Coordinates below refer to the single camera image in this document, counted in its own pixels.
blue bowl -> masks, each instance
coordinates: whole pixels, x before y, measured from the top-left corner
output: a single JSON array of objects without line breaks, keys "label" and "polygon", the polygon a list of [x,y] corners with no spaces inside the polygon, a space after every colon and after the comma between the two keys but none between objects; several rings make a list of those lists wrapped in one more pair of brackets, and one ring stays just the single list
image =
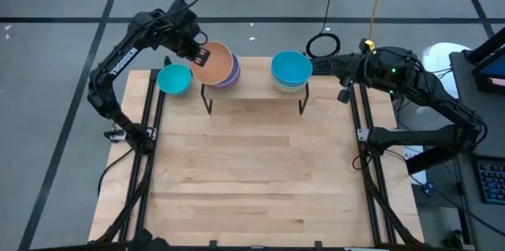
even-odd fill
[{"label": "blue bowl", "polygon": [[296,51],[282,51],[271,60],[271,73],[281,85],[296,88],[312,75],[312,63]]},{"label": "blue bowl", "polygon": [[165,66],[158,73],[158,86],[163,92],[182,95],[191,85],[191,71],[182,64]]}]

wooden table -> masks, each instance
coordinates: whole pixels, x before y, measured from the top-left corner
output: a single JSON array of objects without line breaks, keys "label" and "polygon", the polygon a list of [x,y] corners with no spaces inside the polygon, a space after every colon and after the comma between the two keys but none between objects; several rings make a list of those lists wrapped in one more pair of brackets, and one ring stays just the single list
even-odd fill
[{"label": "wooden table", "polygon": [[[148,77],[149,71],[129,73],[122,108],[136,122]],[[197,81],[186,97],[167,96],[145,227],[171,245],[373,246],[363,179],[351,167],[357,145],[350,105],[336,100],[335,77],[309,83],[303,115],[293,100],[246,99],[216,102],[209,116]],[[389,95],[369,90],[368,96],[376,126],[396,127]],[[112,144],[108,163],[128,149]],[[132,162],[130,156],[104,178],[90,239],[123,207]],[[404,162],[387,152],[382,163],[391,207],[423,240]]]}]

gray floor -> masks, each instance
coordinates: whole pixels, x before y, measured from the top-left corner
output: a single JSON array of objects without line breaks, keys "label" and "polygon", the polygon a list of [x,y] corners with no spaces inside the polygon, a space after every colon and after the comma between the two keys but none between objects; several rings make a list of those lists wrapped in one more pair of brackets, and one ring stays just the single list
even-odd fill
[{"label": "gray floor", "polygon": [[[131,17],[138,11],[166,8],[172,1],[114,0],[110,17]],[[487,17],[505,18],[504,0],[479,1]],[[321,23],[303,23],[306,21],[304,17],[323,17],[326,2],[200,0],[193,10],[200,17],[251,17],[251,22],[260,21],[254,17],[299,17],[296,23],[201,25],[211,40],[226,43],[235,54],[266,56],[280,50],[303,51],[308,39],[322,26]],[[369,17],[373,2],[331,0],[328,16]],[[93,50],[92,41],[106,3],[107,0],[0,0],[0,124],[4,128],[0,137],[2,249],[14,250],[20,244],[68,117],[88,52],[90,48]],[[74,17],[77,22],[86,22],[84,18],[96,19],[80,24],[39,19],[48,17]],[[419,54],[434,43],[452,42],[475,47],[487,37],[470,0],[380,0],[377,17],[416,18],[410,20],[411,24],[378,21],[373,38],[379,46],[408,47]],[[440,24],[437,19],[442,17],[463,19]],[[340,37],[341,53],[357,50],[360,38],[368,35],[365,22],[327,25],[330,32]],[[107,24],[96,51],[95,64],[124,36],[125,27],[126,24]],[[492,26],[494,31],[501,27],[501,24]],[[316,45],[318,54],[324,54],[329,48],[326,42]],[[173,56],[162,49],[156,52],[146,50],[129,68],[159,68],[166,54]],[[126,75],[123,73],[114,84],[118,96],[122,96]],[[110,128],[110,122],[93,111],[85,95],[80,102],[78,100],[79,107],[32,248],[81,244],[88,239],[96,205],[96,184],[110,148],[101,135]],[[421,209],[422,215],[430,214],[421,217],[425,237],[428,242],[438,244],[445,234],[440,235],[442,232],[433,229],[432,225],[439,225],[436,212],[444,211],[430,213]],[[427,220],[430,216],[436,220]],[[455,224],[453,219],[446,221],[448,224],[444,226]]]}]

keyboard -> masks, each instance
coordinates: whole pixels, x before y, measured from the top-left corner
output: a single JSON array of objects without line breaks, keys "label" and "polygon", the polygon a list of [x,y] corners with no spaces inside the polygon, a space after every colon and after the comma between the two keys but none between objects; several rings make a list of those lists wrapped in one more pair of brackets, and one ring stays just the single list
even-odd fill
[{"label": "keyboard", "polygon": [[487,204],[505,204],[505,159],[478,158],[481,199]]}]

small metal stand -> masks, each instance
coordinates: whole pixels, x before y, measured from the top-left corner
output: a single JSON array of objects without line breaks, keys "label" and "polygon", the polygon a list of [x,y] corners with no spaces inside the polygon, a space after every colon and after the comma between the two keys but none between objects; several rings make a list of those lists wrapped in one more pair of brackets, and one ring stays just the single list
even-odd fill
[{"label": "small metal stand", "polygon": [[[202,99],[204,100],[205,108],[207,109],[208,114],[212,114],[212,99],[207,100],[205,98],[205,84],[202,84],[202,89],[200,91],[200,95],[202,96]],[[301,102],[302,100],[298,100],[298,110],[300,114],[303,114],[303,111],[305,110],[305,106],[307,105],[307,100],[309,100],[309,83],[307,82],[305,84],[305,98],[303,99],[303,103]]]}]

